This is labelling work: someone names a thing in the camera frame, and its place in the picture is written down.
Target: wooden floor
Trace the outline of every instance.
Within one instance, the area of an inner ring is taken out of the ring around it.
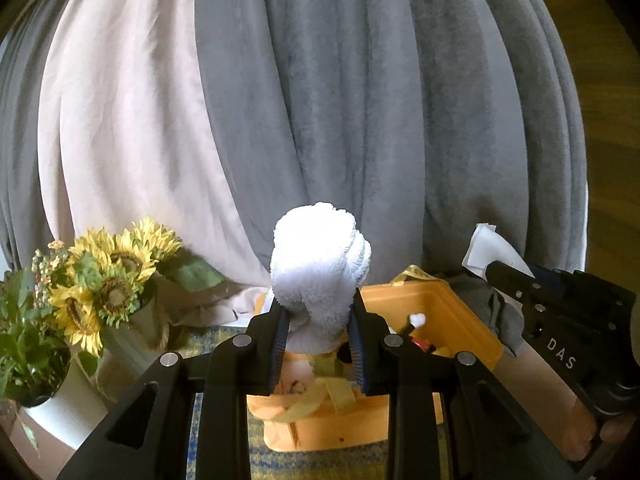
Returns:
[[[640,294],[640,56],[604,0],[545,0],[571,63],[589,178],[587,270]]]

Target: white towel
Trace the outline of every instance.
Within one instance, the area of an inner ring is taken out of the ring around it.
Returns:
[[[366,279],[369,242],[351,213],[322,202],[286,213],[273,237],[273,293],[293,314],[287,350],[331,352],[349,320],[356,288]]]

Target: gray cloth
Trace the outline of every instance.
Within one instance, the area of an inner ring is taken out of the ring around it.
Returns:
[[[516,79],[485,0],[411,0],[420,51],[427,272],[451,272],[478,222],[523,254],[529,216]]]
[[[543,0],[529,0],[544,30],[553,56],[567,118],[571,155],[571,221],[566,270],[584,270],[587,221],[587,152],[584,125],[574,74],[564,51],[560,34]]]
[[[372,282],[419,262],[424,125],[409,0],[195,0],[195,16],[216,146],[265,267],[278,219],[315,202],[354,213]]]
[[[368,283],[417,262],[460,272],[477,222],[532,263],[567,263],[584,214],[571,83],[529,0],[195,0],[195,21],[218,153],[267,268],[276,221],[319,200],[354,213]],[[481,280],[449,280],[517,351],[512,307]]]
[[[558,72],[529,0],[486,0],[518,85],[529,164],[529,228],[524,259],[565,267],[571,230],[568,126]]]
[[[0,242],[11,269],[53,240],[38,176],[38,104],[49,45],[68,0],[32,0],[0,60]]]

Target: plastic container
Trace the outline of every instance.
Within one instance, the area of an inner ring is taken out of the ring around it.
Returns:
[[[390,327],[400,330],[409,314],[424,313],[427,323],[414,336],[427,339],[451,355],[473,352],[490,370],[502,356],[502,344],[476,315],[441,280],[404,282],[397,285],[365,286],[361,290],[368,311],[383,316]],[[262,302],[257,305],[260,312]],[[285,354],[285,359],[301,356]],[[276,451],[312,451],[362,446],[386,440],[388,397],[364,397],[354,390],[356,403],[349,413],[336,413],[330,401],[307,418],[290,424],[272,422],[298,396],[247,397],[250,412],[264,420],[265,444]],[[442,422],[439,397],[434,395],[436,420]]]

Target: sunflower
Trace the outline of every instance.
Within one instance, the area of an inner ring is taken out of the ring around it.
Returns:
[[[111,253],[113,263],[121,263],[127,272],[136,274],[136,281],[140,284],[156,272],[157,260],[152,258],[151,250],[136,242],[128,229],[116,236],[116,247]]]
[[[136,274],[127,272],[122,263],[106,269],[102,282],[94,290],[94,305],[98,316],[109,326],[129,321],[129,314],[138,309],[138,295],[142,286],[136,282]]]
[[[69,248],[72,254],[71,264],[82,258],[85,253],[89,253],[98,262],[100,268],[105,270],[111,265],[111,253],[114,250],[113,237],[105,231],[104,227],[99,231],[88,229],[84,236],[76,238],[74,246]]]
[[[59,286],[51,291],[49,303],[55,307],[56,322],[72,345],[97,356],[102,349],[100,320],[92,305],[91,291],[80,286]]]
[[[146,217],[137,225],[133,224],[132,236],[140,243],[151,250],[154,259],[162,261],[173,256],[182,246],[180,238],[164,227],[162,224],[154,222]]]

